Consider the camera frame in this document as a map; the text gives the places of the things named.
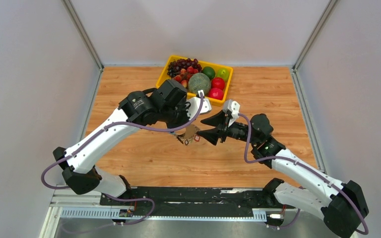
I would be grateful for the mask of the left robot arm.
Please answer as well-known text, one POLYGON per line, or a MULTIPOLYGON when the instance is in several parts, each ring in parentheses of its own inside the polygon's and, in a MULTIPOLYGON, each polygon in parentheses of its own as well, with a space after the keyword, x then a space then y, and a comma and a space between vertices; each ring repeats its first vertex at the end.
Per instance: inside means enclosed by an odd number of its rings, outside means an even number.
POLYGON ((132 192, 125 177, 107 173, 97 168, 96 163, 139 129, 174 132, 187 127, 199 116, 203 96, 204 93, 199 93, 188 101, 184 86, 173 79, 159 88, 129 93, 88 136, 67 149, 54 150, 67 187, 78 195, 91 191, 108 194, 119 205, 127 205, 132 192), (152 127, 159 121, 166 124, 166 129, 152 127))

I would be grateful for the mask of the yellow plastic tray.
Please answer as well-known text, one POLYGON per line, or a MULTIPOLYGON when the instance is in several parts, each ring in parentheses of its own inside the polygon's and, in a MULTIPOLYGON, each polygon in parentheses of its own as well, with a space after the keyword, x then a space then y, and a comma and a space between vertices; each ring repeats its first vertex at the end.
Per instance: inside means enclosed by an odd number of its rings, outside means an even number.
POLYGON ((212 105, 221 106, 226 101, 233 71, 232 67, 196 58, 170 56, 156 87, 160 87, 167 79, 172 79, 185 87, 189 98, 202 90, 212 105))

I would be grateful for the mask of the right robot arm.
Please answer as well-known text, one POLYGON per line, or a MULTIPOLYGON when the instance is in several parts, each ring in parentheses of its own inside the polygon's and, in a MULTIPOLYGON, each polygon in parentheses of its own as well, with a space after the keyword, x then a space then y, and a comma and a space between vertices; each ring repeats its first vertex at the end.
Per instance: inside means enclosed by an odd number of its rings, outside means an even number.
POLYGON ((220 111, 201 121, 212 128, 201 130, 198 135, 213 145, 228 137, 244 141, 246 163, 264 164, 301 185, 298 188, 272 179, 264 187, 266 205, 276 207, 281 203, 306 211, 323 220, 341 238, 350 238, 353 233, 369 234, 365 222, 369 209, 359 184, 352 180, 344 183, 299 159, 271 135, 273 127, 265 114, 246 121, 235 122, 230 113, 220 111))

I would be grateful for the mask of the green netted melon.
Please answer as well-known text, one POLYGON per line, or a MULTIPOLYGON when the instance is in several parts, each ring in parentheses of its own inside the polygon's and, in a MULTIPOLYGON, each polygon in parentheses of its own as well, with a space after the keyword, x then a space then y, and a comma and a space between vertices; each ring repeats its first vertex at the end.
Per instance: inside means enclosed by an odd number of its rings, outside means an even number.
POLYGON ((210 79, 203 73, 194 74, 188 82, 188 92, 197 94, 202 90, 204 95, 207 96, 211 89, 210 79))

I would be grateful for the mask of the red apple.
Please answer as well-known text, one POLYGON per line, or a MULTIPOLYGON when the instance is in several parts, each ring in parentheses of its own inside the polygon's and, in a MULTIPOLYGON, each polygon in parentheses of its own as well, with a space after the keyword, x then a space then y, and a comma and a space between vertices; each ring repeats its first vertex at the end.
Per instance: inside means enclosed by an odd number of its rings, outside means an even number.
POLYGON ((224 92, 220 88, 211 88, 211 90, 208 93, 208 96, 212 99, 223 100, 224 92))
POLYGON ((211 80, 211 88, 217 88, 219 90, 224 90, 226 86, 225 81, 221 77, 216 77, 211 80))

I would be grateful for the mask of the metal keyring plate blue handle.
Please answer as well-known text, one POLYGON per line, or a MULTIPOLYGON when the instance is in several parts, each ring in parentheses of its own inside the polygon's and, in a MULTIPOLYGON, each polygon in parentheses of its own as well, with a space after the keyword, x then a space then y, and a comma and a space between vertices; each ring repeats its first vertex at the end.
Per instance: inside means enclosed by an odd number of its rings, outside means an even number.
POLYGON ((172 135, 183 145, 189 146, 191 143, 195 142, 193 138, 197 135, 198 131, 200 131, 200 128, 191 124, 185 128, 183 133, 172 132, 172 135))

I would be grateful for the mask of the dark green lime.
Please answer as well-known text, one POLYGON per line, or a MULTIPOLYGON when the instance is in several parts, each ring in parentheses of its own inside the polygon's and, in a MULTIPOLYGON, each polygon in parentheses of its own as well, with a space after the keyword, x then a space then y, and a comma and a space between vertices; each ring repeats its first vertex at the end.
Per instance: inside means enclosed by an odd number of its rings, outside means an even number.
POLYGON ((210 66, 204 67, 201 72, 205 74, 210 80, 212 80, 216 75, 215 70, 210 66))

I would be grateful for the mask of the upper red apple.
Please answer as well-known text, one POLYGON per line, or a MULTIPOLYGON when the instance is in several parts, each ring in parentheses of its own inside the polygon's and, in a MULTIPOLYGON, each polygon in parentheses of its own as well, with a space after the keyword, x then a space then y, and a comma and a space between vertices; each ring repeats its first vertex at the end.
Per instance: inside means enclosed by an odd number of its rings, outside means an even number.
POLYGON ((219 90, 224 90, 226 86, 225 81, 221 77, 216 77, 211 80, 211 88, 217 88, 219 90))

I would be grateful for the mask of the dark grape bunch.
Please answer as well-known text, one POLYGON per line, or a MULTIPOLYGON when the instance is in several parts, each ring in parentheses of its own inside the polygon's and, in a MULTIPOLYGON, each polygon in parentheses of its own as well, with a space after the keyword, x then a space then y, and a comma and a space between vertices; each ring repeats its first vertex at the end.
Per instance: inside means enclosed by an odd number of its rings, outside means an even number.
POLYGON ((197 59, 176 59, 168 63, 167 75, 173 78, 179 74, 188 72, 189 67, 192 67, 194 71, 197 70, 197 72, 202 71, 202 66, 197 59))

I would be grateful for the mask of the lower red apple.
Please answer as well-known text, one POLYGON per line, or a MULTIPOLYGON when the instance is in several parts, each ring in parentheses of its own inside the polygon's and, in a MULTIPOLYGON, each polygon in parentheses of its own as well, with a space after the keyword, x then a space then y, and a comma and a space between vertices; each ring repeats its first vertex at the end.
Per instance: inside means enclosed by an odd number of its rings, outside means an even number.
POLYGON ((208 93, 208 96, 212 99, 223 100, 224 92, 220 88, 211 88, 211 90, 208 93))

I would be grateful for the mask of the light green apple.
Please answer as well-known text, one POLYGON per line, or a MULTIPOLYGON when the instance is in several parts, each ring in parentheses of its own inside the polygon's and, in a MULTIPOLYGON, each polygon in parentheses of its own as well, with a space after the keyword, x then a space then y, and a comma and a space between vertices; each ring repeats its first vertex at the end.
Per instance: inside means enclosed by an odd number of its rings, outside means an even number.
POLYGON ((216 73, 216 77, 222 78, 224 82, 227 82, 230 77, 230 71, 227 68, 220 68, 216 73))

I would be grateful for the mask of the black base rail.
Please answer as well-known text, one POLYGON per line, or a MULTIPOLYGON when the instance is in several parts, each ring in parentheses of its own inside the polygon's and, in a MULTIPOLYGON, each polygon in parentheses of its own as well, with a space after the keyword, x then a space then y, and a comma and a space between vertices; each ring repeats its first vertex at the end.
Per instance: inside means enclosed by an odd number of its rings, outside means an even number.
POLYGON ((121 196, 123 201, 115 201, 103 195, 100 205, 130 206, 136 215, 145 215, 152 208, 148 200, 155 202, 154 216, 172 217, 251 217, 253 209, 282 209, 268 191, 259 189, 232 189, 209 187, 149 187, 139 186, 121 196))

